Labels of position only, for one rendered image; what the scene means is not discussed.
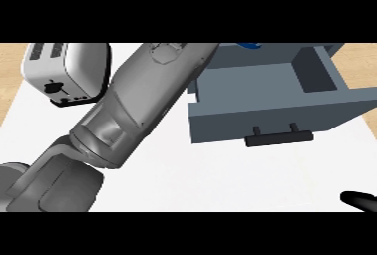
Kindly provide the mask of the silver toaster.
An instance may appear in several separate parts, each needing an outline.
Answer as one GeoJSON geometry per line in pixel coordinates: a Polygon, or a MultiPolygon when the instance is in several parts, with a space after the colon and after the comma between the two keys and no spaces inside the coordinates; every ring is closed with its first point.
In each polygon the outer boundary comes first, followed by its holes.
{"type": "Polygon", "coordinates": [[[95,103],[108,88],[111,59],[108,43],[31,43],[22,77],[59,108],[95,103]]]}

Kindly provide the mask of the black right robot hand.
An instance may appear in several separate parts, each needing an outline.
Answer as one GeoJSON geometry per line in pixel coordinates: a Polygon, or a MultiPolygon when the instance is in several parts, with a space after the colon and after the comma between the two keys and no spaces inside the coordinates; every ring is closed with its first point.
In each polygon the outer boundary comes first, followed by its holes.
{"type": "Polygon", "coordinates": [[[343,191],[340,193],[340,200],[364,212],[377,212],[377,196],[368,193],[343,191]]]}

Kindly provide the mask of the grey-blue open drawer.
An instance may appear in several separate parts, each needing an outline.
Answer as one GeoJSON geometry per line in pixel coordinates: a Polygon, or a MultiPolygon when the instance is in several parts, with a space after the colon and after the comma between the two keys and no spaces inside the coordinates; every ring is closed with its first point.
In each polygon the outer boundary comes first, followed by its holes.
{"type": "Polygon", "coordinates": [[[245,49],[219,45],[211,61],[188,86],[194,143],[263,134],[327,131],[377,108],[377,88],[346,86],[331,57],[338,43],[263,43],[245,49]]]}

